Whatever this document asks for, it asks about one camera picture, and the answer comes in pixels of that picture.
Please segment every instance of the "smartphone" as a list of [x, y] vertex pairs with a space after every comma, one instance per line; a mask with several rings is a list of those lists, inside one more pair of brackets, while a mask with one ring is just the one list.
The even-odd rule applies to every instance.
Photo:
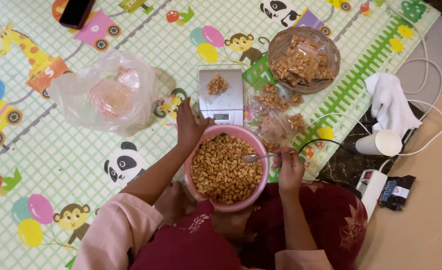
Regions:
[[59, 18], [59, 23], [67, 28], [83, 28], [93, 4], [94, 0], [69, 0]]

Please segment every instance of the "pink balloon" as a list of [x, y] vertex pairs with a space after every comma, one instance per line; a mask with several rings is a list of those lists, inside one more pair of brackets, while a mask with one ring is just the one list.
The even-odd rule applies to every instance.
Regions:
[[53, 222], [53, 207], [46, 197], [41, 194], [32, 194], [27, 200], [27, 208], [31, 216], [41, 224]]
[[218, 31], [218, 29], [211, 25], [206, 25], [203, 27], [203, 36], [209, 44], [215, 47], [221, 48], [224, 46], [223, 35]]

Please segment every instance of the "balloon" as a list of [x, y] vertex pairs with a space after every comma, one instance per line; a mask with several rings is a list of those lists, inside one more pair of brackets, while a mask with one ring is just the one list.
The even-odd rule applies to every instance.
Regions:
[[20, 198], [14, 202], [11, 207], [11, 218], [15, 224], [20, 224], [21, 221], [31, 218], [27, 197]]
[[41, 225], [34, 219], [28, 218], [18, 225], [17, 236], [23, 244], [32, 248], [41, 245], [43, 240], [43, 230]]
[[197, 46], [197, 53], [208, 63], [218, 62], [218, 51], [209, 43], [201, 43]]
[[41, 224], [53, 222], [53, 207], [46, 197], [41, 194], [32, 194], [27, 202], [27, 208], [31, 216]]
[[224, 37], [218, 29], [211, 25], [203, 27], [203, 36], [207, 42], [215, 47], [224, 47]]
[[196, 27], [191, 31], [191, 34], [189, 34], [189, 41], [193, 43], [194, 46], [198, 46], [201, 43], [206, 43], [206, 39], [203, 36], [203, 28]]

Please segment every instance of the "cartoon panda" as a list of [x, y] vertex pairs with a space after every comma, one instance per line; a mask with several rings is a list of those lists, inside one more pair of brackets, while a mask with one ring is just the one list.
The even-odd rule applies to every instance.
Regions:
[[261, 11], [264, 12], [269, 19], [280, 20], [281, 24], [286, 28], [292, 26], [296, 19], [300, 16], [293, 8], [288, 7], [283, 1], [263, 0], [260, 5]]
[[122, 142], [121, 149], [116, 149], [104, 162], [104, 171], [121, 187], [126, 187], [147, 167], [148, 164], [138, 152], [136, 145], [131, 142]]

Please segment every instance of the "digital kitchen scale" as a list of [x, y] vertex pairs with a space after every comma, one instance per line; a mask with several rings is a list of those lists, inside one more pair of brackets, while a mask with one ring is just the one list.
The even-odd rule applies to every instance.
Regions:
[[205, 118], [214, 119], [215, 124], [243, 126], [243, 69], [201, 69], [198, 71], [198, 87], [207, 85], [217, 73], [228, 82], [228, 89], [219, 94], [212, 104], [199, 97], [199, 110]]

